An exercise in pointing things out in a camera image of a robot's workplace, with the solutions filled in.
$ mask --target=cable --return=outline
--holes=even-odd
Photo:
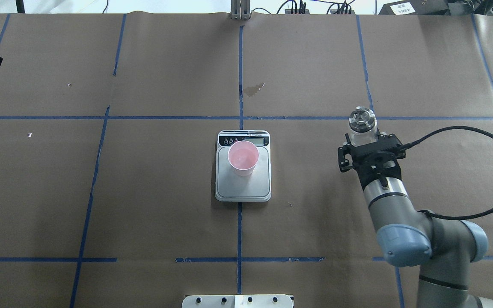
[[[335,4],[335,2],[332,1],[322,1],[322,0],[311,0],[311,1]]]
[[[483,0],[476,10],[473,11],[473,14],[487,15],[492,8],[493,0]]]
[[[334,15],[337,15],[337,14],[344,15],[344,14],[347,14],[347,12],[349,10],[351,10],[351,6],[349,6],[349,4],[347,2],[343,2],[341,4],[342,4],[342,6],[340,8],[339,3],[338,3],[338,10],[336,10],[336,12],[333,12],[332,14],[334,14]]]
[[[104,12],[106,12],[106,10],[108,9],[108,6],[110,5],[110,0],[106,0],[106,7],[104,8],[104,10],[102,11],[102,14],[104,14]]]
[[[332,4],[328,7],[327,14],[328,14],[328,12],[330,12],[330,9],[332,8],[332,6],[334,6],[334,4],[337,4],[337,5],[338,5],[338,11],[340,10],[340,4],[339,4],[339,3],[337,3],[337,2],[334,2],[334,3],[332,3]]]
[[[295,0],[286,0],[283,4],[281,4],[281,6],[279,7],[279,9],[277,10],[276,14],[279,14],[280,10],[282,9],[282,7],[287,4],[288,2],[294,2],[294,7],[296,9],[298,9],[298,2],[296,2]]]
[[[24,0],[16,0],[16,12],[20,14],[24,14],[26,12],[24,10]]]
[[[266,12],[268,12],[268,13],[271,14],[271,12],[268,11],[268,10],[266,10],[265,8],[255,8],[255,9],[252,10],[252,12],[254,12],[255,10],[264,10],[264,11],[266,11]]]
[[[485,130],[482,130],[482,129],[478,129],[478,128],[474,128],[474,127],[470,127],[470,126],[450,126],[450,127],[445,127],[445,128],[437,129],[437,130],[433,131],[432,133],[427,134],[426,136],[424,136],[421,139],[418,139],[418,140],[416,140],[414,142],[411,142],[409,144],[405,144],[405,145],[399,147],[399,150],[407,150],[409,148],[412,148],[413,146],[417,146],[423,140],[426,140],[427,138],[429,138],[429,137],[431,137],[433,135],[436,135],[436,134],[441,133],[441,132],[446,131],[446,130],[452,130],[452,129],[470,130],[470,131],[474,131],[474,132],[479,133],[479,134],[483,134],[483,135],[485,135],[485,136],[490,137],[490,138],[493,139],[493,135],[491,133],[489,133],[489,132],[487,132]],[[430,212],[427,212],[427,211],[420,211],[420,212],[423,212],[426,215],[431,216],[431,217],[434,217],[434,218],[440,218],[440,219],[446,219],[446,220],[466,220],[466,219],[479,218],[479,217],[482,217],[482,216],[486,216],[486,215],[492,214],[493,213],[493,208],[491,208],[489,210],[486,210],[484,212],[478,213],[478,214],[466,215],[466,216],[446,216],[446,215],[440,215],[440,214],[430,213]]]

